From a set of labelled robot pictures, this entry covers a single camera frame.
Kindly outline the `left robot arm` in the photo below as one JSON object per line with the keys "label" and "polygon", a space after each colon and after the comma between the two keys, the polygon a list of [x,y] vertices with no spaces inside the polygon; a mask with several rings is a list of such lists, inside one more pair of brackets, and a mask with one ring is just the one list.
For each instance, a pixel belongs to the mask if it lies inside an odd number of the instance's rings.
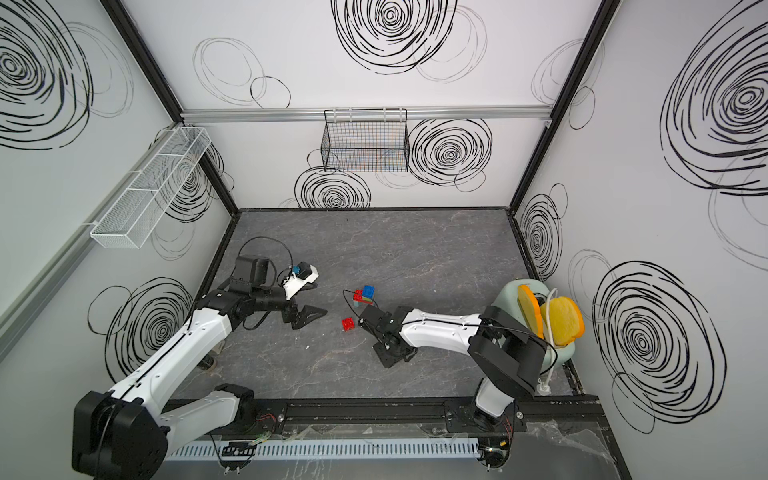
{"label": "left robot arm", "polygon": [[268,261],[244,255],[230,277],[204,295],[170,340],[110,390],[86,394],[74,409],[71,463],[94,479],[149,479],[163,461],[218,428],[256,422],[254,393],[233,384],[174,410],[165,406],[187,375],[251,315],[278,312],[293,329],[326,315],[300,307],[296,296],[312,289],[318,269],[300,262],[279,284],[267,279]]}

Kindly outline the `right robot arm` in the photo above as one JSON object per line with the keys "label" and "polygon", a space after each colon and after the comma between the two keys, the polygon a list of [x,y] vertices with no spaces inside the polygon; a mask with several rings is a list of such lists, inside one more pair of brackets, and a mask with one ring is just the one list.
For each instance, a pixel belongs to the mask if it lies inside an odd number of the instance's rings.
{"label": "right robot arm", "polygon": [[358,325],[375,339],[384,367],[410,361],[423,348],[470,357],[484,377],[473,397],[473,422],[483,431],[507,428],[507,410],[533,397],[538,379],[551,366],[551,342],[523,326],[497,306],[479,314],[443,315],[401,306],[393,313],[368,305]]}

